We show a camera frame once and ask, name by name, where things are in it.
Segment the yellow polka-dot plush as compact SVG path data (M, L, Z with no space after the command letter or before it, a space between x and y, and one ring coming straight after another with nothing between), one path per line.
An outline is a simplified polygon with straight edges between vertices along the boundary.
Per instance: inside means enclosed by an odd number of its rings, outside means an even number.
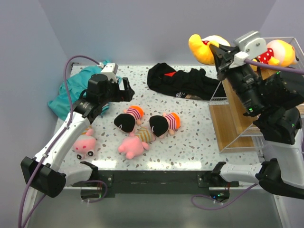
M193 34L188 40L189 48L197 61L204 65L214 65L214 57L210 50L210 45L213 44L216 47L220 45L230 47L230 43L223 37L218 35L211 35L205 38L201 38L198 34Z
M266 47L267 51L254 58L253 61L279 67L295 65L299 61L295 48L283 40L272 40Z

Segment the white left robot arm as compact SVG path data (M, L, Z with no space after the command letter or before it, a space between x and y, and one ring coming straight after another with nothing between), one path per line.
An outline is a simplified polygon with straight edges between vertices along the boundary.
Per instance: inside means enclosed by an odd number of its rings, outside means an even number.
M105 74L94 74L88 86L73 103L72 110L48 144L33 158L25 157L21 169L28 187L54 198L65 186L83 182L94 186L98 182L98 168L89 162L82 161L71 170L61 169L66 154L80 134L98 117L105 104L109 102L129 102L132 90L128 78L122 78L124 89L108 79Z

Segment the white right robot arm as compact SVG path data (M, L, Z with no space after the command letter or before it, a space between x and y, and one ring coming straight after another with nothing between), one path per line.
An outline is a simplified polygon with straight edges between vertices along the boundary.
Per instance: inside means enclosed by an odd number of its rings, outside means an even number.
M245 116L254 117L272 149L269 160L253 165L219 162L212 171L212 182L221 187L239 181L260 185L278 196L304 197L304 130L298 105L304 101L304 72L290 67L256 63L272 69L266 79L252 69L248 57L240 57L238 47L210 45L218 79L227 80L245 108Z

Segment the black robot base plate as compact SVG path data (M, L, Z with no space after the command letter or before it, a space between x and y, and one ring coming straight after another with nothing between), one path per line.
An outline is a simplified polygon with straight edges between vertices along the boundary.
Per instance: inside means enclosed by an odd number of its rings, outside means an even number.
M96 171L91 180L106 183L106 197L115 194L208 194L211 188L238 187L212 171Z

